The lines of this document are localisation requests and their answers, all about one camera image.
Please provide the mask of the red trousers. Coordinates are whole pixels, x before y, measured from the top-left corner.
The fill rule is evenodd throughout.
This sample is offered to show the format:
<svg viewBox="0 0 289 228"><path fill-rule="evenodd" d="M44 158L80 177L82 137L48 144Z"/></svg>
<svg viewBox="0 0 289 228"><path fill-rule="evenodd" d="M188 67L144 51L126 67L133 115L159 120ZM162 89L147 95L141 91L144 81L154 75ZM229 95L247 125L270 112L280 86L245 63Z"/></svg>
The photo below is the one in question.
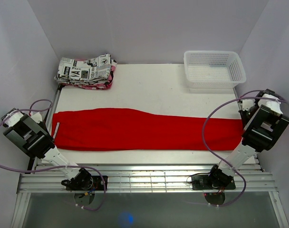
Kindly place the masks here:
<svg viewBox="0 0 289 228"><path fill-rule="evenodd" d="M58 112L55 145L72 151L230 151L241 141L242 121L151 114L129 108Z"/></svg>

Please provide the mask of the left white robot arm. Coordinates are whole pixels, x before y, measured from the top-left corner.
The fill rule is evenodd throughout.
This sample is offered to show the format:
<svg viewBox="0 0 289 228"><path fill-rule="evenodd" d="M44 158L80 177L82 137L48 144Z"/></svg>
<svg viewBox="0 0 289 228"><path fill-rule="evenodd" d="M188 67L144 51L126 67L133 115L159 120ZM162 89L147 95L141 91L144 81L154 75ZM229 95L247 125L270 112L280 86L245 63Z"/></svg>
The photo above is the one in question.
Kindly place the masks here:
<svg viewBox="0 0 289 228"><path fill-rule="evenodd" d="M14 108L1 120L6 128L4 136L26 155L59 167L66 177L61 184L67 190L89 190L94 186L92 175L86 169L77 167L60 153L40 113L28 115Z"/></svg>

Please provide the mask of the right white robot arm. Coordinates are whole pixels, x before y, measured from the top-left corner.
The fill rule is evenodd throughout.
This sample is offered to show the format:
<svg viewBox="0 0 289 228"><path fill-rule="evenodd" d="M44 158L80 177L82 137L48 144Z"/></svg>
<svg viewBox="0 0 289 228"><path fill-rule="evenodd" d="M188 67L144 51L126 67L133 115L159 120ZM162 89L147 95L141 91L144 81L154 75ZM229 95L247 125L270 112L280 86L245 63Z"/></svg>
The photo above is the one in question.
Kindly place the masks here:
<svg viewBox="0 0 289 228"><path fill-rule="evenodd" d="M289 124L289 117L280 109L285 100L272 90L259 91L256 97L242 95L236 101L241 105L241 142L210 170L207 183L213 189L233 183L238 168L253 155L270 150Z"/></svg>

